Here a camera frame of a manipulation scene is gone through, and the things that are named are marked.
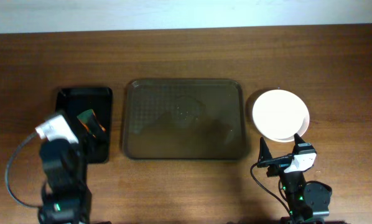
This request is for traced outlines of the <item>orange green sponge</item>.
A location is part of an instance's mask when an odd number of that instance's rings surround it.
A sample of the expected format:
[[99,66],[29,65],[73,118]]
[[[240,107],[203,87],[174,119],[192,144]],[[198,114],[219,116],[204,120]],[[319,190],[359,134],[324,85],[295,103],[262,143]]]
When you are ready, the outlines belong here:
[[100,139],[101,141],[106,140],[106,129],[98,121],[93,109],[88,109],[77,115],[77,120],[81,122],[82,126],[94,138]]

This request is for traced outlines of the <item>white plate top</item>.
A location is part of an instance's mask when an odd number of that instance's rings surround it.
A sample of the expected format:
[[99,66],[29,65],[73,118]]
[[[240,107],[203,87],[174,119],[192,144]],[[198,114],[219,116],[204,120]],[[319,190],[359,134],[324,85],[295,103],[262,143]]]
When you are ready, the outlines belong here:
[[307,105],[296,94],[286,90],[269,90],[260,94],[251,109],[256,129],[275,142],[291,142],[294,135],[303,136],[310,124]]

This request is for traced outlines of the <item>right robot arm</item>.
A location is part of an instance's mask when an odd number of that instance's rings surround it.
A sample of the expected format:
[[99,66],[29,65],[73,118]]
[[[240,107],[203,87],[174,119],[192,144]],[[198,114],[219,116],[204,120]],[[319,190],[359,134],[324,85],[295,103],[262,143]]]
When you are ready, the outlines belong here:
[[281,223],[323,223],[329,216],[332,188],[315,180],[307,181],[304,172],[314,166],[317,151],[298,134],[294,135],[294,148],[290,154],[272,157],[264,140],[260,138],[259,157],[253,169],[266,168],[268,177],[278,177],[277,188],[280,197],[265,188],[252,175],[256,183],[269,195],[272,195],[285,208],[288,216],[280,219]]

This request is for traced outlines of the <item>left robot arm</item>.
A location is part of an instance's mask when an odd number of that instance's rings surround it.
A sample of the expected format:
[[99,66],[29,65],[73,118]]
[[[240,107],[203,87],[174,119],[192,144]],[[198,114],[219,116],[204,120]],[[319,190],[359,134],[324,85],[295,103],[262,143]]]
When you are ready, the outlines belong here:
[[47,180],[41,189],[40,223],[90,223],[92,194],[87,186],[88,151],[108,142],[106,129],[92,109],[72,124],[64,112],[38,125],[44,141],[39,156]]

